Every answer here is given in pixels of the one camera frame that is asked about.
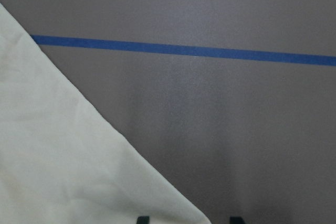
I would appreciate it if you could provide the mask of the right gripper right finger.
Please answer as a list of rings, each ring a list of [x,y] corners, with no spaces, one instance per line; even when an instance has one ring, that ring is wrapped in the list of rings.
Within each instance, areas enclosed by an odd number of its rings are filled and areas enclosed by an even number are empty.
[[[230,216],[229,224],[245,224],[245,221],[240,216]]]

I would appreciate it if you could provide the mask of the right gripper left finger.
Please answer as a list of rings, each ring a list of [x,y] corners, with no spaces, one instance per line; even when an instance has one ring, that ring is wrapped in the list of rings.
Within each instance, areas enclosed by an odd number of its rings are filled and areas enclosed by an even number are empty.
[[[149,224],[150,217],[149,216],[138,216],[136,224]]]

